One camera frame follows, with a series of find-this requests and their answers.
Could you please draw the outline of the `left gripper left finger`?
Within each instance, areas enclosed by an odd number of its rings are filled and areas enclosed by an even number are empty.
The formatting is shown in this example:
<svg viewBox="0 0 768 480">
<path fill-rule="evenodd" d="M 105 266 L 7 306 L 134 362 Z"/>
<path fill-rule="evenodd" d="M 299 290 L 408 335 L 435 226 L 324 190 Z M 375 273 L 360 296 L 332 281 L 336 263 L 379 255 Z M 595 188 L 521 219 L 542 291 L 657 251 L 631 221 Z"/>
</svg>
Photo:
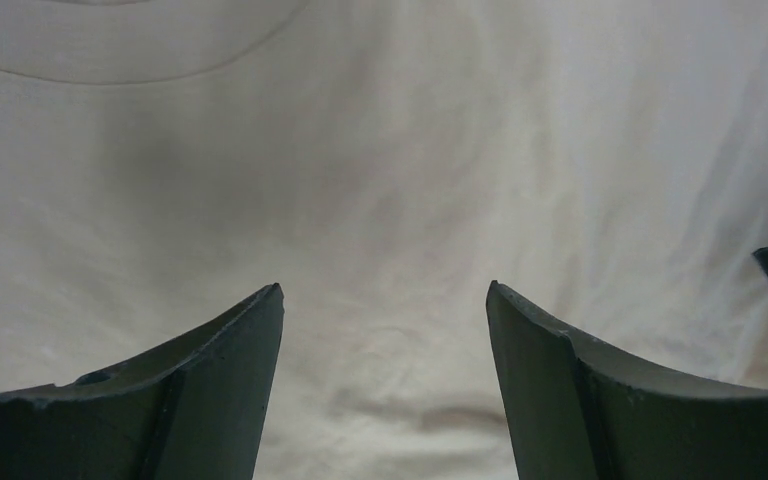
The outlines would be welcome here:
<svg viewBox="0 0 768 480">
<path fill-rule="evenodd" d="M 0 479 L 249 479 L 283 330 L 263 287 L 65 386 L 0 392 Z"/>
</svg>

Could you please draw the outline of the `beige t shirt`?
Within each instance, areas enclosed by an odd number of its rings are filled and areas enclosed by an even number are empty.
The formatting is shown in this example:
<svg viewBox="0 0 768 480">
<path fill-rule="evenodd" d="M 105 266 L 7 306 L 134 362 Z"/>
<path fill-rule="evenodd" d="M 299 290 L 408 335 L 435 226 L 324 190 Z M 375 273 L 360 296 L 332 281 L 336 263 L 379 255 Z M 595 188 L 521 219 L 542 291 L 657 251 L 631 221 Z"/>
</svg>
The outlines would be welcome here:
<svg viewBox="0 0 768 480">
<path fill-rule="evenodd" d="M 768 389 L 768 1 L 0 1 L 0 391 L 285 295 L 259 479 L 512 479 L 488 285 Z"/>
</svg>

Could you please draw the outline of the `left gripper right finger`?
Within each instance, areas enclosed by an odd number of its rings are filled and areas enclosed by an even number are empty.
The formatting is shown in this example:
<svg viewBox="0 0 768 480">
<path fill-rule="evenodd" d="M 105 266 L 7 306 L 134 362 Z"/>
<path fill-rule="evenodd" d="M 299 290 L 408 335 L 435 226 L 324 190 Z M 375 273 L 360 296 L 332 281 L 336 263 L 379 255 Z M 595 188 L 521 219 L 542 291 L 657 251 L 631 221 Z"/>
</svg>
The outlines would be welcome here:
<svg viewBox="0 0 768 480">
<path fill-rule="evenodd" d="M 768 479 L 768 390 L 630 354 L 494 282 L 486 313 L 522 479 Z"/>
</svg>

